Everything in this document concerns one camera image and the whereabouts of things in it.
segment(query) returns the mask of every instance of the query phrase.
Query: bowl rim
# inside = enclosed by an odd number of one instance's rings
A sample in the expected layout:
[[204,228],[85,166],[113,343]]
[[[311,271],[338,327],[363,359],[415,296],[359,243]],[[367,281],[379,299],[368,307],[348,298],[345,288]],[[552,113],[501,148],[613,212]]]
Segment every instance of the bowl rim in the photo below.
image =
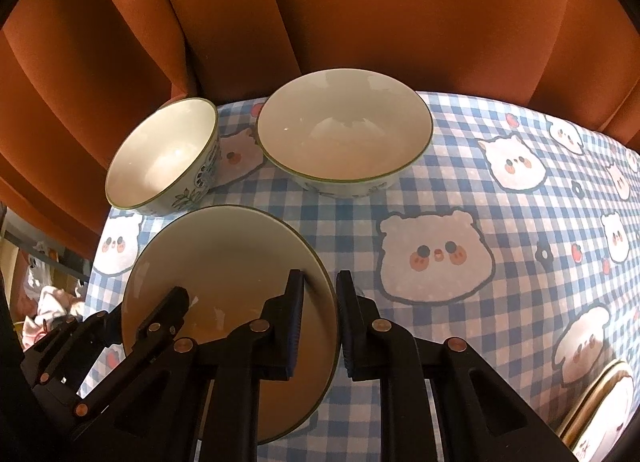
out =
[[[160,229],[160,231],[158,231],[158,233],[149,241],[149,243],[138,254],[138,257],[136,258],[136,260],[135,260],[135,262],[133,264],[133,267],[131,267],[130,273],[133,274],[133,270],[136,268],[136,265],[138,264],[138,260],[144,254],[144,252],[148,248],[148,245],[152,241],[154,241],[158,236],[160,236],[162,231],[164,231],[169,225],[173,225],[178,220],[180,220],[180,219],[182,219],[182,218],[184,218],[186,216],[192,215],[193,213],[197,213],[198,211],[205,211],[206,209],[215,209],[216,207],[232,207],[234,209],[243,209],[243,210],[253,211],[255,213],[260,213],[262,216],[268,217],[271,220],[274,220],[276,223],[279,223],[280,225],[283,225],[313,255],[316,263],[320,267],[322,275],[324,276],[324,280],[326,281],[326,284],[329,287],[329,293],[331,294],[331,298],[332,298],[332,301],[334,303],[335,324],[336,324],[336,335],[335,335],[336,343],[335,343],[335,347],[334,347],[335,353],[334,353],[334,361],[333,361],[332,368],[331,368],[331,374],[327,378],[327,381],[326,381],[326,384],[324,386],[324,389],[322,390],[321,395],[318,397],[318,400],[316,400],[314,405],[309,409],[309,412],[306,413],[306,415],[303,416],[303,418],[301,418],[300,421],[295,423],[295,425],[293,425],[291,428],[287,429],[286,431],[282,432],[279,435],[267,438],[265,440],[259,440],[258,441],[258,444],[267,444],[269,442],[272,442],[273,440],[277,440],[279,438],[282,438],[282,437],[284,437],[284,435],[288,435],[292,431],[295,431],[297,428],[299,428],[300,425],[302,425],[302,423],[306,419],[308,419],[311,415],[313,415],[313,413],[318,409],[320,404],[322,404],[322,401],[324,400],[324,397],[326,396],[327,392],[329,391],[329,389],[331,388],[331,385],[334,382],[335,371],[336,371],[336,369],[338,367],[338,359],[340,357],[340,347],[341,347],[341,344],[342,344],[342,336],[341,336],[341,332],[340,332],[340,316],[338,314],[338,297],[337,297],[337,295],[335,293],[334,283],[332,283],[331,277],[329,276],[329,273],[327,272],[326,267],[324,266],[324,263],[322,263],[322,260],[318,256],[318,253],[311,246],[311,244],[309,244],[309,242],[306,241],[304,236],[302,236],[299,232],[297,232],[297,230],[294,229],[287,222],[285,222],[284,220],[272,215],[271,213],[268,213],[267,211],[263,211],[261,209],[257,209],[256,207],[243,206],[241,204],[219,204],[219,205],[215,205],[215,206],[200,207],[199,209],[196,209],[194,211],[190,211],[188,213],[184,213],[183,215],[181,215],[180,217],[176,218],[175,220],[172,220],[166,226],[164,226],[162,229]],[[133,276],[130,275],[129,278],[127,279],[127,283],[125,284],[124,293],[122,295],[122,303],[123,304],[124,304],[124,299],[125,299],[125,297],[127,295],[127,287],[129,286],[129,280],[132,280],[132,279],[133,279]],[[122,323],[120,324],[120,333],[122,334]],[[124,344],[124,337],[123,337],[123,341],[122,341],[122,350],[124,351],[125,356],[127,356],[127,349],[126,349],[125,344]]]
[[[109,180],[109,175],[111,173],[111,166],[113,165],[113,161],[116,159],[116,156],[118,156],[118,153],[120,153],[120,151],[122,150],[124,145],[127,143],[127,140],[129,140],[129,138],[136,132],[136,130],[140,126],[145,124],[146,121],[151,119],[151,117],[153,117],[158,111],[161,111],[164,108],[168,108],[169,106],[173,106],[174,104],[178,104],[180,102],[184,102],[186,100],[203,100],[207,104],[209,104],[209,106],[211,106],[213,108],[213,113],[215,114],[215,121],[213,123],[213,128],[211,130],[211,134],[209,135],[209,138],[207,139],[207,142],[203,146],[202,150],[198,153],[196,158],[194,158],[193,161],[191,161],[191,163],[185,168],[185,170],[176,177],[176,179],[173,182],[171,182],[167,187],[165,187],[159,193],[154,194],[151,198],[145,200],[144,202],[140,202],[139,204],[134,204],[132,206],[117,206],[116,204],[114,204],[113,200],[111,200],[111,197],[109,196],[109,192],[107,190],[107,182]],[[152,114],[148,115],[148,117],[145,117],[144,121],[141,121],[135,128],[133,128],[131,133],[129,133],[127,135],[127,138],[118,146],[118,149],[117,149],[116,153],[114,153],[113,158],[111,159],[111,162],[109,164],[109,168],[107,169],[107,175],[106,175],[106,177],[104,179],[104,194],[107,197],[108,203],[110,203],[111,206],[114,207],[115,209],[120,209],[120,210],[123,210],[123,211],[130,211],[132,209],[138,209],[139,207],[145,206],[146,204],[151,203],[154,200],[156,200],[157,198],[159,198],[162,194],[166,193],[169,189],[174,187],[180,180],[182,180],[184,178],[184,176],[187,174],[187,172],[189,171],[189,169],[191,168],[191,166],[193,166],[193,164],[196,163],[205,154],[205,151],[206,151],[207,147],[209,147],[209,144],[211,144],[211,141],[216,136],[219,124],[220,124],[220,114],[218,113],[218,108],[216,107],[216,105],[213,104],[213,102],[211,102],[208,98],[203,98],[203,97],[200,97],[200,96],[190,96],[190,97],[186,97],[186,98],[181,98],[179,100],[176,100],[175,102],[169,102],[168,104],[165,104],[165,105],[161,106],[160,108],[156,109],[156,111],[154,111]]]
[[326,68],[324,70],[316,70],[315,72],[310,72],[308,74],[304,74],[302,76],[296,77],[295,79],[291,79],[286,84],[283,84],[281,87],[279,87],[275,92],[273,92],[269,96],[269,98],[265,101],[264,105],[262,106],[262,110],[260,111],[260,114],[262,114],[262,111],[264,111],[264,108],[267,106],[267,104],[269,104],[269,101],[273,98],[273,95],[278,93],[283,88],[286,88],[287,86],[289,86],[289,84],[291,84],[295,80],[302,79],[302,77],[312,76],[314,74],[327,72],[329,70],[356,70],[358,72],[368,72],[370,74],[376,74],[378,76],[386,77],[387,79],[395,80],[395,81],[399,82],[400,84],[402,84],[402,86],[404,86],[408,90],[410,90],[424,104],[424,107],[426,108],[427,113],[429,114],[429,118],[431,119],[431,131],[429,133],[429,138],[426,140],[426,143],[425,143],[424,147],[410,161],[406,162],[405,164],[401,165],[398,168],[395,168],[395,169],[393,169],[393,170],[391,170],[389,172],[385,172],[385,173],[382,173],[382,174],[374,175],[374,176],[371,176],[371,177],[354,178],[354,179],[332,179],[332,178],[316,177],[316,176],[313,176],[313,175],[308,175],[308,174],[302,173],[300,171],[296,171],[295,169],[290,168],[288,166],[285,166],[282,162],[280,162],[280,161],[276,160],[275,158],[273,158],[273,156],[267,151],[267,149],[265,148],[264,144],[262,143],[262,140],[260,139],[260,120],[261,120],[261,117],[258,116],[258,119],[257,119],[257,121],[255,123],[255,142],[258,144],[258,146],[260,146],[260,149],[262,150],[262,153],[264,153],[264,155],[272,163],[274,163],[280,169],[283,169],[284,171],[288,172],[289,174],[292,174],[292,175],[295,175],[295,176],[298,176],[298,177],[302,177],[302,178],[304,178],[306,180],[312,180],[312,181],[315,181],[315,182],[323,182],[323,183],[329,183],[329,184],[361,184],[361,183],[365,183],[365,182],[371,182],[373,180],[379,180],[379,179],[382,179],[382,178],[386,178],[386,177],[391,176],[391,175],[393,175],[395,173],[401,172],[403,169],[409,167],[411,164],[413,164],[415,161],[417,161],[417,159],[420,158],[420,156],[422,156],[424,154],[424,152],[429,147],[429,145],[431,143],[431,140],[433,140],[434,122],[433,122],[433,113],[431,112],[431,109],[429,108],[427,103],[421,98],[421,96],[418,95],[418,93],[414,89],[412,89],[411,87],[409,87],[406,84],[404,84],[404,82],[402,82],[401,80],[396,79],[395,77],[387,76],[386,74],[381,74],[380,72],[374,72],[373,70],[365,70],[364,68]]

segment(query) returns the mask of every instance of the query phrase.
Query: brown curtain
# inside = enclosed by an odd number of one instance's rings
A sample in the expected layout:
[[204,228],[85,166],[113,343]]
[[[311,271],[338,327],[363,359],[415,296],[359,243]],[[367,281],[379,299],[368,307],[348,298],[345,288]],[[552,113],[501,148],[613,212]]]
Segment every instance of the brown curtain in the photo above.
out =
[[0,199],[92,257],[106,168],[146,115],[335,66],[640,149],[640,38],[617,0],[20,0],[0,34]]

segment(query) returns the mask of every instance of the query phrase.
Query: white bowl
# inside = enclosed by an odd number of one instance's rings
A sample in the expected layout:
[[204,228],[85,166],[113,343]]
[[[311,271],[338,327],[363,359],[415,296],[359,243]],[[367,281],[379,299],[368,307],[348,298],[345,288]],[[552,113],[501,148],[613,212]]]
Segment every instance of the white bowl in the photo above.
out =
[[212,186],[219,158],[216,106],[205,98],[179,100],[147,117],[122,143],[107,172],[107,200],[143,215],[191,209]]
[[136,329],[174,286],[187,289],[191,306],[176,337],[205,343],[226,337],[260,316],[297,268],[306,286],[298,362],[289,381],[262,381],[258,441],[297,428],[320,404],[334,376],[337,300],[315,252],[291,227],[250,207],[212,206],[187,213],[144,248],[127,281],[122,338],[127,355]]
[[366,196],[395,183],[432,135],[431,112],[414,90],[352,68],[288,82],[257,122],[258,143],[277,167],[333,197]]

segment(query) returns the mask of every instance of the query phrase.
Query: tablecloth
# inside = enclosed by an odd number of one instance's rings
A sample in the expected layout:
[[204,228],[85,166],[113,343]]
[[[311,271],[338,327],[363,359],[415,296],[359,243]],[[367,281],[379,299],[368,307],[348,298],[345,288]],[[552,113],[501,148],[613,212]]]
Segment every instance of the tablecloth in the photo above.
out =
[[[613,358],[626,359],[637,381],[638,155],[512,104],[420,96],[433,113],[433,142],[398,185],[353,200],[304,191],[256,152],[252,128],[265,99],[221,106],[221,185],[201,205],[242,204],[283,219],[332,277],[351,270],[383,317],[425,339],[466,338],[549,423]],[[100,243],[120,234],[129,252],[120,272],[104,272],[98,246],[86,315],[122,300],[135,257],[178,216],[112,209]],[[450,278],[453,288],[433,283]],[[123,358],[120,347],[105,350],[81,394]],[[379,403],[378,385],[351,382],[340,359],[318,410],[258,458],[377,460]]]

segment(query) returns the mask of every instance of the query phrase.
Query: bolt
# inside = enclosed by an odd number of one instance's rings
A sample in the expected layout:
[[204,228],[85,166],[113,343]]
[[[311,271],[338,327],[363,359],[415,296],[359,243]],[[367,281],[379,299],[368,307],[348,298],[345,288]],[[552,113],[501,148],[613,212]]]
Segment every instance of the bolt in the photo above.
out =
[[191,341],[188,337],[183,337],[182,339],[178,339],[174,343],[174,350],[179,354],[187,353],[192,348],[193,348],[193,341]]
[[76,406],[76,409],[74,410],[74,412],[76,413],[77,416],[83,417],[84,415],[89,413],[89,408],[84,402],[81,402]]
[[371,327],[376,332],[388,332],[391,330],[391,321],[386,319],[374,319],[371,323]]
[[271,324],[266,319],[255,319],[249,324],[249,328],[254,332],[266,332],[270,326]]
[[447,339],[447,346],[454,352],[464,352],[466,350],[466,341],[460,337],[450,337]]

